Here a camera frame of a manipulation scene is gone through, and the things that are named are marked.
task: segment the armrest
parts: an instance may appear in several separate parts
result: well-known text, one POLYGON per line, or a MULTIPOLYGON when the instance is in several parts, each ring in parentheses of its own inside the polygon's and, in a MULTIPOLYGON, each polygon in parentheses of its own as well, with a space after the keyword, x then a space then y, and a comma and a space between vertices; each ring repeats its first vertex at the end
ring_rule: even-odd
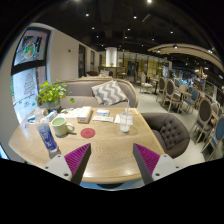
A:
POLYGON ((172 158, 180 156, 186 151, 189 142, 190 138, 182 140, 181 142, 177 143, 173 148, 166 150, 167 154, 172 158))
POLYGON ((168 113, 141 113, 151 129, 159 131, 165 123, 168 113))

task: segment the flower pot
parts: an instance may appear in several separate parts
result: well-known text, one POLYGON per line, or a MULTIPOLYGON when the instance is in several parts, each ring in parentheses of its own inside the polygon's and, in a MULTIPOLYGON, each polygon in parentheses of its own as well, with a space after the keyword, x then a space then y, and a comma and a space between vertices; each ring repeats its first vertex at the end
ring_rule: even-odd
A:
POLYGON ((47 103, 47 105, 48 105, 49 112, 51 112, 52 110, 57 110, 58 111, 61 108, 60 99, 58 99, 58 102, 57 103, 55 103, 53 101, 53 102, 47 103))

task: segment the green plant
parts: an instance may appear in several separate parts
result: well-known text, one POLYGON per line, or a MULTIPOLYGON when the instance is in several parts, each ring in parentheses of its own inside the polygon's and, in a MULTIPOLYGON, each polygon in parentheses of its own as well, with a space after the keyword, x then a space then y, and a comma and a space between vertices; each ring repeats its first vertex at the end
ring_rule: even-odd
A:
MULTIPOLYGON (((40 86, 40 91, 37 98, 41 104, 50 103, 50 102, 57 103, 59 99, 64 99, 68 94, 71 93, 71 92, 66 92, 66 89, 65 89, 66 86, 67 85, 65 83, 51 84, 47 80, 40 86)), ((74 103, 75 99, 71 98, 70 102, 74 103)))

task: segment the gray tufted chair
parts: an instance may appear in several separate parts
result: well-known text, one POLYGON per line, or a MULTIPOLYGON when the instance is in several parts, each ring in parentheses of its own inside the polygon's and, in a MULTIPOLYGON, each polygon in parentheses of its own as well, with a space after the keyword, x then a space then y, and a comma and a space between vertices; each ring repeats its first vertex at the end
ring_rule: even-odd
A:
POLYGON ((169 113, 142 113, 166 154, 176 158, 188 147, 190 135, 183 123, 169 113))

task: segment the white chair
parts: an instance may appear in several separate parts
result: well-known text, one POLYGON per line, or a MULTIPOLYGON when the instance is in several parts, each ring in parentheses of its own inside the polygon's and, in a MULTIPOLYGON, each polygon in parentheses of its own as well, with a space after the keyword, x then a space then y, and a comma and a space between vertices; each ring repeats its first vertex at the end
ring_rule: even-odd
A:
POLYGON ((153 86, 149 83, 145 82, 146 80, 146 75, 144 72, 142 72, 141 74, 141 87, 140 87, 140 93, 141 93, 141 89, 143 87, 143 92, 145 92, 145 88, 148 90, 148 88, 153 88, 153 86))

